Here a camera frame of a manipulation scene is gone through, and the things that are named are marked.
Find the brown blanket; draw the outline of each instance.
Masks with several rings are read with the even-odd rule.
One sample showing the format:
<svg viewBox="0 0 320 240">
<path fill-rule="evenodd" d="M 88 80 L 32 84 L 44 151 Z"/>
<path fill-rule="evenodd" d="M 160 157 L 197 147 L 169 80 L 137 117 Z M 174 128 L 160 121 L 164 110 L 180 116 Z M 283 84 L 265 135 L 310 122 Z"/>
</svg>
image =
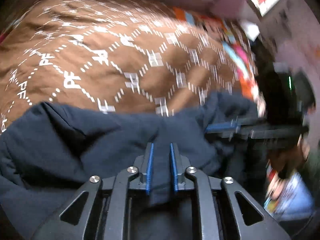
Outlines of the brown blanket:
<svg viewBox="0 0 320 240">
<path fill-rule="evenodd" d="M 42 0 L 0 45 L 2 132 L 40 101 L 173 115 L 240 90 L 203 29 L 146 0 Z"/>
</svg>

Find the orange fabric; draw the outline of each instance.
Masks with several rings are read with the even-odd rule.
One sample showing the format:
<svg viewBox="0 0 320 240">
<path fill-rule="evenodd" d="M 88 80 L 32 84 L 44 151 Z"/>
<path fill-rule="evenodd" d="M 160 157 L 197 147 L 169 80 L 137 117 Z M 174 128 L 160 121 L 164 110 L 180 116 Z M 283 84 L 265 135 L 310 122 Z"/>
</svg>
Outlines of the orange fabric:
<svg viewBox="0 0 320 240">
<path fill-rule="evenodd" d="M 243 76 L 239 77 L 239 81 L 240 81 L 240 85 L 241 85 L 242 95 L 245 98 L 248 98 L 248 99 L 253 101 L 253 96 L 252 96 L 252 93 L 251 93 L 251 87 L 252 87 L 251 81 L 250 80 L 245 80 L 243 78 Z"/>
<path fill-rule="evenodd" d="M 173 8 L 173 11 L 176 15 L 176 18 L 180 21 L 186 21 L 186 16 L 184 14 L 184 10 L 180 9 L 180 8 L 177 8 L 177 7 L 174 7 Z"/>
</svg>

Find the pink fabric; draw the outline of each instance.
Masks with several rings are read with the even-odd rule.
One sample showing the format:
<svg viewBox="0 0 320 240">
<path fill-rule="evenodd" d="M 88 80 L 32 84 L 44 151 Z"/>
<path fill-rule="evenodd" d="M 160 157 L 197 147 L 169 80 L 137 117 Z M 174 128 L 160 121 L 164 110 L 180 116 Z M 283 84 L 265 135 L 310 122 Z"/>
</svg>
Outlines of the pink fabric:
<svg viewBox="0 0 320 240">
<path fill-rule="evenodd" d="M 234 49 L 235 53 L 242 59 L 245 65 L 249 64 L 247 54 L 244 52 L 241 46 L 239 45 L 232 45 L 232 48 Z"/>
<path fill-rule="evenodd" d="M 219 0 L 211 12 L 222 18 L 237 18 L 246 0 Z"/>
<path fill-rule="evenodd" d="M 3 34 L 0 34 L 0 44 L 2 41 L 4 41 L 4 39 L 8 36 L 7 33 L 3 33 Z"/>
</svg>

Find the wall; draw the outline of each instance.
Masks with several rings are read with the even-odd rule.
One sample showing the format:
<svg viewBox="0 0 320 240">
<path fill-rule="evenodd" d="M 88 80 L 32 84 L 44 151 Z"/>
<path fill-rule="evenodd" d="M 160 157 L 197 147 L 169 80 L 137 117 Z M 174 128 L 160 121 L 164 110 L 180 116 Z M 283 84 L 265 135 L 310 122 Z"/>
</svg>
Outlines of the wall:
<svg viewBox="0 0 320 240">
<path fill-rule="evenodd" d="M 308 141 L 316 147 L 320 139 L 320 24 L 304 0 L 280 0 L 259 28 L 264 37 L 275 40 L 276 61 L 286 62 L 293 70 L 303 69 L 313 85 L 318 110 L 309 117 Z"/>
<path fill-rule="evenodd" d="M 260 24 L 258 16 L 251 9 L 247 2 L 244 2 L 244 4 L 241 7 L 239 19 L 245 19 L 257 25 Z"/>
</svg>

